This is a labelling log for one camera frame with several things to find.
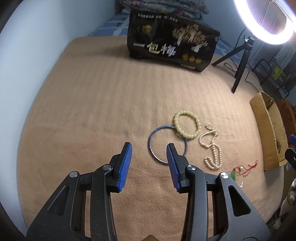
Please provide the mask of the cardboard box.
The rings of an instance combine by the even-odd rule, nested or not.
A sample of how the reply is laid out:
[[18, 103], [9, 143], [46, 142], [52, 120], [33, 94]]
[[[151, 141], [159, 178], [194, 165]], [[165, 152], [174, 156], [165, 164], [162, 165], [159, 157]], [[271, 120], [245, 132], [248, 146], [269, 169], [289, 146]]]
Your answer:
[[250, 100], [250, 105], [260, 134], [264, 170], [284, 166], [287, 163], [285, 152], [288, 142], [276, 102], [261, 91]]

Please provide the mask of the orange covered table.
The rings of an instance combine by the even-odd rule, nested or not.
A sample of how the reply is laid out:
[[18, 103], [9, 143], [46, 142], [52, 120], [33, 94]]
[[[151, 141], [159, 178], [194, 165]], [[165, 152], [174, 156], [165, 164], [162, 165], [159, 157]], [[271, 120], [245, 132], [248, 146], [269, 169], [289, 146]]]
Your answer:
[[276, 105], [280, 111], [287, 136], [295, 135], [295, 113], [293, 111], [293, 105], [285, 98], [277, 101]]

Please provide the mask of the plush toy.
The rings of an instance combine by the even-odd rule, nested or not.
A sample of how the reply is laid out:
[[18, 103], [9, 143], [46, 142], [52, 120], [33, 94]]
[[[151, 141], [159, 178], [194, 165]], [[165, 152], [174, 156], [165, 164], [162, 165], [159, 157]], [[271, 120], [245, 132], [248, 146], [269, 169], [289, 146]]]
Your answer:
[[296, 179], [293, 180], [286, 198], [284, 199], [280, 208], [280, 217], [289, 213], [295, 206], [296, 200]]

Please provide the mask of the yellow box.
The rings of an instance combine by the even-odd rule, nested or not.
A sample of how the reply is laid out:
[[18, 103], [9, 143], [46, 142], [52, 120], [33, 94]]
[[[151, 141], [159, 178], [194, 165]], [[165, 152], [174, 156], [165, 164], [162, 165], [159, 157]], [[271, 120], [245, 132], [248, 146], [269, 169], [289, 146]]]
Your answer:
[[274, 75], [273, 75], [273, 80], [274, 81], [279, 81], [279, 82], [286, 82], [287, 77], [283, 73], [283, 70], [280, 68], [280, 66], [275, 66], [273, 69]]

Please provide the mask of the black clothes rack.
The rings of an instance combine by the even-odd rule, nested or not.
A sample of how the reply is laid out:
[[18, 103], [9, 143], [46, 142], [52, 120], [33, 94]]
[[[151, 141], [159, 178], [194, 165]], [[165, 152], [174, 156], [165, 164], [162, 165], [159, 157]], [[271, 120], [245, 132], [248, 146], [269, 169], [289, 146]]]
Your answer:
[[[273, 69], [280, 66], [287, 77], [286, 82], [273, 80]], [[261, 58], [252, 68], [261, 85], [270, 83], [282, 98], [287, 98], [295, 87], [295, 46], [287, 42], [278, 47], [271, 57]]]

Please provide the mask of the black tripod stand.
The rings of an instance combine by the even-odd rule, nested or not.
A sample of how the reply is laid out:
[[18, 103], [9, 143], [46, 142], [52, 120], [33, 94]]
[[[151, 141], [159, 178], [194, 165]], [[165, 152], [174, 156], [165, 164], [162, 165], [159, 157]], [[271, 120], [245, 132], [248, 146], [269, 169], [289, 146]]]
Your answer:
[[244, 38], [244, 43], [241, 46], [238, 46], [236, 48], [234, 48], [231, 52], [229, 52], [228, 54], [224, 55], [223, 57], [221, 57], [220, 59], [218, 59], [217, 61], [215, 61], [214, 63], [212, 63], [212, 66], [216, 66], [218, 64], [220, 64], [221, 62], [230, 59], [232, 56], [236, 55], [237, 53], [243, 51], [243, 55], [242, 58], [240, 60], [240, 63], [238, 65], [237, 71], [235, 72], [235, 81], [234, 84], [231, 88], [231, 92], [235, 93], [241, 77], [243, 75], [243, 72], [245, 70], [245, 67], [247, 66], [248, 63], [248, 59], [250, 56], [250, 52], [253, 48], [253, 44], [254, 44], [254, 37], [245, 37]]

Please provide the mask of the tan blanket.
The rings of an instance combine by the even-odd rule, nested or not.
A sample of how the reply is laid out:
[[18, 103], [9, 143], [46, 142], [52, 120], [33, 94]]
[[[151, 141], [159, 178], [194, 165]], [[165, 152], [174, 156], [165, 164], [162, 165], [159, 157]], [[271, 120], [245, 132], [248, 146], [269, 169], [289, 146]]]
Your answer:
[[202, 126], [212, 123], [222, 149], [221, 171], [252, 165], [237, 183], [264, 220], [281, 203], [283, 168], [263, 169], [261, 140], [250, 100], [260, 90], [249, 71], [235, 93], [234, 78], [223, 65], [197, 73], [166, 63], [130, 58], [125, 37], [73, 40], [41, 87], [27, 117], [18, 151], [18, 192], [26, 225], [71, 172], [93, 172], [121, 152], [133, 153], [126, 185], [112, 195], [119, 240], [180, 240], [187, 196], [173, 187], [163, 165], [166, 146], [179, 153], [184, 143], [173, 130], [147, 141], [151, 132], [170, 125], [188, 110]]

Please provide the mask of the black snack bag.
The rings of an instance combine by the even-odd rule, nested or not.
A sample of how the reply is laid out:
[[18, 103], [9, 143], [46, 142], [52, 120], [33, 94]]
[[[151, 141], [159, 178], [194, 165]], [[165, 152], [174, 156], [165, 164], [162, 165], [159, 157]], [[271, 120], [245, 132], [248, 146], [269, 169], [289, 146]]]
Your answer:
[[220, 32], [172, 14], [133, 9], [129, 14], [130, 57], [155, 59], [202, 72], [211, 63]]

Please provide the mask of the folded floral quilt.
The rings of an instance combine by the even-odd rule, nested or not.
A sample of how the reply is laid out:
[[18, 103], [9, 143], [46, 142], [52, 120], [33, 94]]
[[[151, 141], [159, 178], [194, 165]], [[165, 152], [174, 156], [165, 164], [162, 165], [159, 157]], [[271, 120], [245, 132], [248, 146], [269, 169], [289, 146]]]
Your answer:
[[119, 1], [125, 8], [140, 9], [170, 13], [182, 18], [201, 20], [203, 15], [208, 15], [209, 9], [204, 1], [187, 0], [122, 0]]

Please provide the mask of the blue patterned bedsheet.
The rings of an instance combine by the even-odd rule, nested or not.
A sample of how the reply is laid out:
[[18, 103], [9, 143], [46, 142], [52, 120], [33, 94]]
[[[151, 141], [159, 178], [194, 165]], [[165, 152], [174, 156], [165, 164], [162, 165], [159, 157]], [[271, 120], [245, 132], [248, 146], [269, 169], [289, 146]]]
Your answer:
[[[103, 23], [100, 27], [94, 30], [90, 36], [98, 37], [98, 36], [127, 36], [128, 33], [128, 24], [129, 24], [130, 15], [119, 13], [113, 16], [111, 19]], [[217, 55], [225, 55], [228, 52], [233, 50], [233, 47], [224, 40], [222, 37], [219, 38], [215, 54]]]

